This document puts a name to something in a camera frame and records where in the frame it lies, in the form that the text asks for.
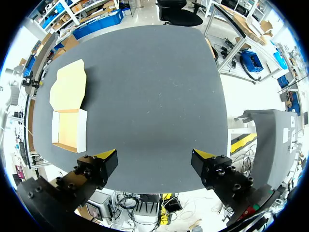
gray table surface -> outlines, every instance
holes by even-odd
[[[118,152],[105,187],[134,193],[203,188],[190,164],[192,149],[225,154],[227,118],[202,33],[178,26],[122,29],[81,43],[49,65],[34,108],[34,146],[67,172],[83,153],[52,145],[49,94],[57,70],[78,59],[87,75],[81,106],[88,111],[86,153]]]
[[[295,118],[295,127],[291,127],[291,117]],[[291,153],[292,131],[298,126],[297,113],[280,110],[246,110],[240,117],[254,120],[257,133],[257,146],[252,169],[253,186],[264,184],[277,189],[289,173],[295,159],[296,149]],[[283,143],[283,129],[288,128],[288,140]]]

open cardboard box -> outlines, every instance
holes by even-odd
[[[85,86],[84,62],[80,59],[58,70],[50,90],[52,144],[77,153],[86,151],[87,111],[80,109]]]
[[[70,49],[74,48],[75,46],[79,45],[79,42],[77,41],[77,39],[72,34],[68,38],[66,38],[64,41],[62,41],[61,44],[64,47],[57,50],[56,54],[53,57],[53,60],[57,59],[59,56],[61,56],[65,52],[67,52]]]

cardboard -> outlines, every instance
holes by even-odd
[[[236,40],[236,42],[238,43],[238,41],[240,40],[240,37],[236,37],[235,40]],[[251,46],[250,46],[249,44],[246,44],[246,43],[245,43],[245,44],[240,48],[240,50],[246,50],[246,49],[249,49],[249,48],[251,48]]]
[[[71,7],[71,10],[73,11],[73,13],[76,13],[76,12],[80,11],[82,8],[83,8],[83,6],[80,3],[78,3],[77,5]]]
[[[74,35],[70,35],[68,38],[66,38],[64,41],[61,42],[61,44],[64,46],[57,50],[56,54],[53,57],[53,60],[64,54],[65,52],[69,51],[70,49],[74,48],[75,46],[79,45],[79,42],[74,37]]]
[[[53,29],[54,29],[54,30],[58,30],[63,24],[64,24],[64,22],[63,22],[62,20],[59,20],[58,22],[56,22],[56,23],[53,25]]]
[[[80,109],[85,86],[84,62],[80,59],[58,70],[50,90],[52,144],[77,153],[86,151],[87,111]]]
[[[69,14],[65,14],[64,16],[62,16],[60,18],[60,20],[62,20],[63,22],[67,22],[71,19],[71,17],[69,16]]]
[[[114,7],[115,7],[115,2],[113,0],[107,2],[103,5],[103,8],[110,8],[111,9],[111,8],[114,8]]]
[[[43,44],[43,45],[46,44],[46,42],[48,41],[48,39],[49,39],[51,36],[52,36],[52,34],[51,34],[51,33],[48,33],[48,34],[44,37],[44,39],[42,40],[42,44]]]
[[[102,14],[105,14],[105,13],[108,13],[108,12],[111,12],[113,9],[106,9],[106,10],[102,10],[102,11],[100,11],[100,12],[98,12],[98,13],[92,14],[92,15],[86,17],[86,18],[83,18],[83,19],[81,20],[81,23],[86,22],[86,21],[88,21],[88,20],[90,20],[90,19],[92,19],[92,18],[95,18],[95,17],[99,16],[99,15],[102,15]]]

black office chair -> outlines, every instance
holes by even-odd
[[[193,27],[203,23],[197,15],[199,7],[206,8],[205,6],[193,2],[194,11],[182,10],[187,4],[186,0],[157,0],[159,6],[159,16],[161,21],[167,21],[166,24]]]

screw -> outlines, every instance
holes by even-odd
[[[236,167],[234,167],[234,166],[231,166],[230,169],[231,169],[231,171],[232,171],[233,173],[236,171]]]
[[[237,191],[241,188],[241,185],[240,184],[234,184],[233,186],[233,191]]]
[[[35,188],[35,191],[36,191],[36,192],[42,192],[42,187],[41,187],[41,186],[37,186],[37,187]]]
[[[60,177],[60,176],[58,176],[57,178],[56,178],[56,183],[58,184],[58,185],[60,185],[60,184],[62,184],[62,177]]]
[[[77,173],[77,171],[78,171],[78,167],[77,167],[77,166],[74,166],[74,167],[73,167],[73,172]]]
[[[31,199],[31,198],[33,198],[33,197],[34,197],[33,192],[29,192],[29,193],[28,193],[28,198],[30,198],[30,199]]]
[[[248,180],[252,183],[252,182],[253,182],[253,177],[252,177],[252,176],[249,176],[249,177],[248,177]]]
[[[219,176],[224,176],[224,174],[225,174],[225,171],[223,169],[218,171],[218,175]]]
[[[90,175],[91,175],[91,171],[88,170],[88,169],[86,169],[86,170],[84,171],[84,174],[85,174],[85,176],[90,176]]]
[[[74,183],[69,183],[69,184],[68,184],[68,188],[69,188],[69,189],[72,189],[72,190],[75,190],[75,189],[76,189]]]

